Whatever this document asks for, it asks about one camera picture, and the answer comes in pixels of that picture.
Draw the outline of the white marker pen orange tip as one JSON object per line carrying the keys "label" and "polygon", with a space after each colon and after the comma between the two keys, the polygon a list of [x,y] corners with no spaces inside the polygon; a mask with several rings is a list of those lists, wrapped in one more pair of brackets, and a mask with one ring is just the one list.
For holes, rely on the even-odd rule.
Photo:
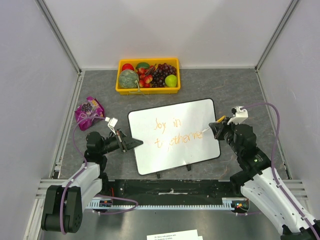
{"label": "white marker pen orange tip", "polygon": [[217,124],[221,124],[224,120],[225,120],[226,116],[223,115],[222,117],[220,117],[218,120],[216,120],[215,122],[211,122],[208,124],[208,127],[205,128],[204,130],[201,131],[201,133],[204,133],[208,130],[212,130],[214,128],[214,126],[216,126]]}

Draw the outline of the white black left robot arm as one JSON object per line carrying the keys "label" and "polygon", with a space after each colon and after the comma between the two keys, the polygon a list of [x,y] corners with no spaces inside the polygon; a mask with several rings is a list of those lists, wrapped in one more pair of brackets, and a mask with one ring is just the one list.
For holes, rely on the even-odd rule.
{"label": "white black left robot arm", "polygon": [[97,131],[89,133],[80,169],[61,185],[47,188],[41,229],[62,234],[76,233],[87,205],[96,195],[104,197],[110,191],[105,173],[106,155],[117,150],[126,153],[142,144],[142,140],[126,136],[119,129],[107,138]]}

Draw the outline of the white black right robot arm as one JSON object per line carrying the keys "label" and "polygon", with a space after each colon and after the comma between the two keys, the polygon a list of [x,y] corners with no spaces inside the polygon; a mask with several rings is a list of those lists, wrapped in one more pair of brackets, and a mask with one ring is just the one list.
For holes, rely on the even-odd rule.
{"label": "white black right robot arm", "polygon": [[257,146],[253,127],[212,122],[218,141],[225,141],[237,157],[241,171],[230,177],[229,191],[250,200],[273,224],[282,240],[318,240],[320,222],[301,205],[280,178],[271,160]]}

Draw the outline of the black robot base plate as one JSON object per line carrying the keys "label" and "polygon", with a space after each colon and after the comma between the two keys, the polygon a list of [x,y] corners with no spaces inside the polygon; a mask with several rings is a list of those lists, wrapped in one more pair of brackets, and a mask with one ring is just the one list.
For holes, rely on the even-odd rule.
{"label": "black robot base plate", "polygon": [[139,206],[220,205],[222,198],[243,197],[230,181],[208,179],[116,179],[99,194],[135,200]]}

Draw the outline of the white whiteboard black frame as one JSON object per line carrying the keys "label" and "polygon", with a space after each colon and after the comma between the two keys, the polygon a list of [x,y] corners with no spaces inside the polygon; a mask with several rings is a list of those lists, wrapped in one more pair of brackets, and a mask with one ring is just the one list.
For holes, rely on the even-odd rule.
{"label": "white whiteboard black frame", "polygon": [[208,129],[216,121],[211,98],[134,110],[127,115],[139,175],[216,159],[219,141]]}

